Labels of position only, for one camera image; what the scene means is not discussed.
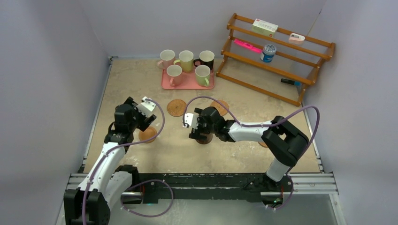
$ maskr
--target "black mug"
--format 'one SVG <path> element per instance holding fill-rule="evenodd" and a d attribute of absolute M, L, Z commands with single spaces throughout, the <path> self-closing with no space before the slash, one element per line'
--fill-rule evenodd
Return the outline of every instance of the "black mug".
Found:
<path fill-rule="evenodd" d="M 202 51 L 199 54 L 199 59 L 195 59 L 193 61 L 194 66 L 200 66 L 200 65 L 205 65 L 210 68 L 210 71 L 213 70 L 213 65 L 214 65 L 214 53 L 211 51 Z"/>

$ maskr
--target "green mug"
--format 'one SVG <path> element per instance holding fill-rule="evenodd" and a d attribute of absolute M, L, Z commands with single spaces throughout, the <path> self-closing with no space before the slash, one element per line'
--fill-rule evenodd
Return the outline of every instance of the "green mug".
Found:
<path fill-rule="evenodd" d="M 206 65 L 200 65 L 195 69 L 196 82 L 203 87 L 210 85 L 210 68 Z"/>

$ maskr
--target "white box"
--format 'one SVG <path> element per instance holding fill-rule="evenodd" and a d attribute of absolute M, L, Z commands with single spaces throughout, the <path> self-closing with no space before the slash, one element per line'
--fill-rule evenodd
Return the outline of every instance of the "white box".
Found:
<path fill-rule="evenodd" d="M 273 38 L 276 30 L 278 29 L 278 25 L 272 24 L 270 22 L 266 22 L 264 20 L 255 19 L 252 25 L 252 31 L 260 33 L 262 35 Z"/>

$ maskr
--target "blue can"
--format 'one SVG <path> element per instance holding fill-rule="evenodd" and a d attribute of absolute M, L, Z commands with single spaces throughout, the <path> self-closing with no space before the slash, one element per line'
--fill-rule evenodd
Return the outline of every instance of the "blue can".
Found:
<path fill-rule="evenodd" d="M 263 62 L 271 62 L 276 53 L 276 46 L 268 44 L 264 46 L 260 54 L 260 59 Z"/>

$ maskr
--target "table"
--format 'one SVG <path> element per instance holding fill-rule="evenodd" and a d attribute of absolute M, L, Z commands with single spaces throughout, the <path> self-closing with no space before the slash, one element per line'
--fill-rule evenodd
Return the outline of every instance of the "table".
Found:
<path fill-rule="evenodd" d="M 103 140 L 108 126 L 114 121 L 117 105 L 131 96 L 136 101 L 147 96 L 157 101 L 166 115 L 163 132 L 150 144 L 131 146 L 120 162 L 138 167 L 142 173 L 258 173 L 269 167 L 274 156 L 267 148 L 257 142 L 222 142 L 216 137 L 207 145 L 200 145 L 189 139 L 190 129 L 182 127 L 181 117 L 172 117 L 166 112 L 166 106 L 172 99 L 180 98 L 185 102 L 196 96 L 211 96 L 226 101 L 234 115 L 243 122 L 262 122 L 273 119 L 276 115 L 287 116 L 298 108 L 281 100 L 263 95 L 240 85 L 215 78 L 212 90 L 164 90 L 162 89 L 161 71 L 153 59 L 115 59 L 112 63 L 109 79 L 100 106 L 98 119 L 92 135 L 85 173 L 91 170 L 102 150 Z M 221 60 L 215 60 L 218 68 Z M 241 62 L 228 62 L 223 70 L 228 74 L 248 83 L 254 83 L 287 97 L 297 97 L 294 86 L 280 83 L 280 76 L 254 68 Z M 195 107 L 205 108 L 211 104 L 209 99 L 198 99 L 188 108 L 193 112 Z M 158 116 L 152 124 L 157 130 L 161 125 L 159 109 L 154 111 Z M 290 122 L 302 130 L 308 137 L 310 131 L 303 113 L 290 119 Z M 138 131 L 134 133 L 138 141 Z M 296 173 L 319 173 L 319 165 L 313 145 L 292 169 Z"/>

